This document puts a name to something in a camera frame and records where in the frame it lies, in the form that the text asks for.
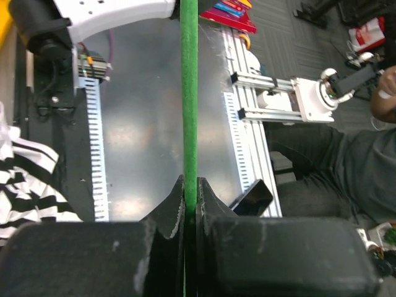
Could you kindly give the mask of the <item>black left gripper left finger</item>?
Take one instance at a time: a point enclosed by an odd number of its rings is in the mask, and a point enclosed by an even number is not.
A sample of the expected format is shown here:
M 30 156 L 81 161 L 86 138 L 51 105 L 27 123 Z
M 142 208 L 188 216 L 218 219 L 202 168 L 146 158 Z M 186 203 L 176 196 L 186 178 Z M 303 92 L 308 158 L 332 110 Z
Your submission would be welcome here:
M 155 224 L 144 296 L 184 295 L 184 176 L 143 222 Z

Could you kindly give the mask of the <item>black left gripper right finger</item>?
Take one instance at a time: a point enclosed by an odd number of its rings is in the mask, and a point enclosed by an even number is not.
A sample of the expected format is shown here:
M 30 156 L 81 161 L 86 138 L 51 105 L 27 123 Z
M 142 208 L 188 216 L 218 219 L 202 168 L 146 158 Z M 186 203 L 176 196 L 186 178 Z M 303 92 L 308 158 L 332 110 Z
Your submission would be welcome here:
M 210 239 L 213 223 L 219 218 L 236 217 L 214 193 L 205 178 L 197 179 L 196 206 L 196 285 L 197 296 L 216 295 L 216 260 Z

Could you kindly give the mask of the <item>black white striped top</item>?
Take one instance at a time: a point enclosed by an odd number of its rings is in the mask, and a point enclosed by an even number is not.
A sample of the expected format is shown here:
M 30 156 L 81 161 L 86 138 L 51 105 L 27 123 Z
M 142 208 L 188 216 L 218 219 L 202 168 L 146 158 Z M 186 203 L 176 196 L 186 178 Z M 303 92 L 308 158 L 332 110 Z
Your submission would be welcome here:
M 23 139 L 8 125 L 1 105 L 1 246 L 28 223 L 80 222 L 67 199 L 50 182 L 59 155 Z

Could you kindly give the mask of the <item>green plastic hanger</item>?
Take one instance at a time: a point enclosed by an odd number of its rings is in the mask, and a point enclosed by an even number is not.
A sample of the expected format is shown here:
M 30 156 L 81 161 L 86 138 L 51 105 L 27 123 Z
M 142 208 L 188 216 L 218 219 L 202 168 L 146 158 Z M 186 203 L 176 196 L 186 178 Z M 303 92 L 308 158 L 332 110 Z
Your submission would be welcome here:
M 197 89 L 198 2 L 180 2 L 181 82 L 183 99 L 184 152 L 184 249 L 185 296 L 197 295 L 196 205 L 197 205 Z

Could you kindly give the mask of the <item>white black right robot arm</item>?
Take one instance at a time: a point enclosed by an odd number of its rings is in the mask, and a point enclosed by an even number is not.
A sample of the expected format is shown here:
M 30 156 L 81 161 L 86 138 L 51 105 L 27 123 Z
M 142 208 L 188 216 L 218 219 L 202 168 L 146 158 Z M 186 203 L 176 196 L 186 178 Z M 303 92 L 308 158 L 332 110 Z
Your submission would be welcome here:
M 8 4 L 26 49 L 46 59 L 70 55 L 74 44 L 102 31 L 173 15 L 178 1 L 18 1 Z

